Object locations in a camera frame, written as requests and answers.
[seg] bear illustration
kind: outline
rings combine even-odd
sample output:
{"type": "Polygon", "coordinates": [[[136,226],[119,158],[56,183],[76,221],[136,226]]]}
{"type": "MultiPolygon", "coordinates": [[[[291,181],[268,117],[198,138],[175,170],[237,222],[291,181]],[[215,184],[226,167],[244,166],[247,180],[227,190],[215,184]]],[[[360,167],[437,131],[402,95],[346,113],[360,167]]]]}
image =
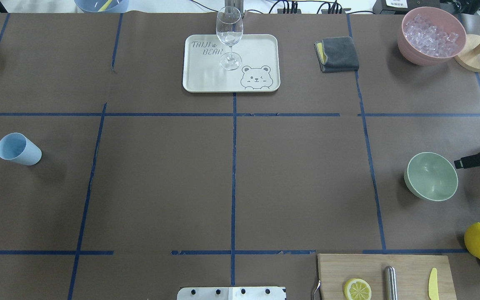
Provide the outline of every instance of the bear illustration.
{"type": "Polygon", "coordinates": [[[244,76],[240,83],[246,90],[269,90],[273,84],[273,79],[270,76],[270,67],[268,66],[260,68],[243,66],[242,72],[244,72],[244,76]]]}

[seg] folded cloth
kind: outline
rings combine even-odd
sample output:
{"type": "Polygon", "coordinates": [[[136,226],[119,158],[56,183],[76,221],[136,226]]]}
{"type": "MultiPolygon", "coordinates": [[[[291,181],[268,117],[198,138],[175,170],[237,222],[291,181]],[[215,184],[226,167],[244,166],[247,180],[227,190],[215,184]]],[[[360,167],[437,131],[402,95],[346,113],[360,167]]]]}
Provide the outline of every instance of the folded cloth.
{"type": "Polygon", "coordinates": [[[358,55],[350,36],[328,37],[314,43],[324,73],[358,70],[358,55]]]}

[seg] white plate with holes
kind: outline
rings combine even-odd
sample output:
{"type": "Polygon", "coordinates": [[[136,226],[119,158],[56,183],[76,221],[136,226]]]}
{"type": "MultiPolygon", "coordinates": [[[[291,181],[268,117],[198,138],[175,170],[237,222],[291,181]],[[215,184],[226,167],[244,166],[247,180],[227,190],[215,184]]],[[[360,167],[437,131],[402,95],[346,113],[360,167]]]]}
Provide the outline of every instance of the white plate with holes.
{"type": "Polygon", "coordinates": [[[191,35],[185,42],[182,85],[191,93],[273,92],[280,86],[275,36],[245,34],[232,51],[242,58],[236,70],[225,70],[220,57],[229,51],[216,35],[191,35]]]}
{"type": "Polygon", "coordinates": [[[286,300],[284,287],[181,288],[177,300],[286,300]]]}

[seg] pink bowl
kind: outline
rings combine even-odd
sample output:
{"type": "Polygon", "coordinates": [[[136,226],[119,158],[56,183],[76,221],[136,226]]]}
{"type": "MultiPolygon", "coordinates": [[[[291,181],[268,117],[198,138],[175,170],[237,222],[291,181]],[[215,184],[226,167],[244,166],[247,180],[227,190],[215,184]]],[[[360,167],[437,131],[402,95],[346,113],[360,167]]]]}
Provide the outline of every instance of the pink bowl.
{"type": "Polygon", "coordinates": [[[397,46],[400,48],[401,54],[411,63],[415,63],[416,65],[420,66],[432,66],[444,61],[448,61],[449,59],[458,55],[466,44],[466,30],[459,20],[440,8],[432,8],[428,6],[414,8],[413,10],[409,11],[401,22],[401,27],[397,37],[397,46]],[[442,30],[444,30],[444,32],[447,34],[453,32],[459,35],[459,38],[455,42],[455,44],[457,44],[457,49],[454,51],[453,55],[450,57],[432,57],[425,53],[421,53],[411,45],[411,43],[403,34],[403,28],[405,27],[405,24],[414,19],[417,14],[420,14],[423,17],[428,17],[433,25],[442,27],[442,30]]]}

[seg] light blue plastic cup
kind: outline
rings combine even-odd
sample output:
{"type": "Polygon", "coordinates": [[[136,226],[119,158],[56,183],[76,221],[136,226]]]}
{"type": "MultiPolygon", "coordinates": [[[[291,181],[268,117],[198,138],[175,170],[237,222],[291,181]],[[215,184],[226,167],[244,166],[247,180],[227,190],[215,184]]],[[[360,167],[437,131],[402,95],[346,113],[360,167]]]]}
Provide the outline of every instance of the light blue plastic cup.
{"type": "Polygon", "coordinates": [[[451,198],[459,186],[453,165],[433,152],[416,154],[408,162],[404,177],[406,186],[414,195],[431,201],[451,198]]]}
{"type": "Polygon", "coordinates": [[[34,165],[42,157],[42,151],[25,135],[9,133],[0,140],[0,158],[22,165],[34,165]]]}
{"type": "MultiPolygon", "coordinates": [[[[84,12],[95,12],[97,13],[99,8],[107,2],[107,0],[74,0],[80,10],[84,12]]],[[[129,0],[112,0],[112,3],[109,5],[109,8],[105,11],[99,13],[124,13],[127,11],[129,6],[129,0]]]]}

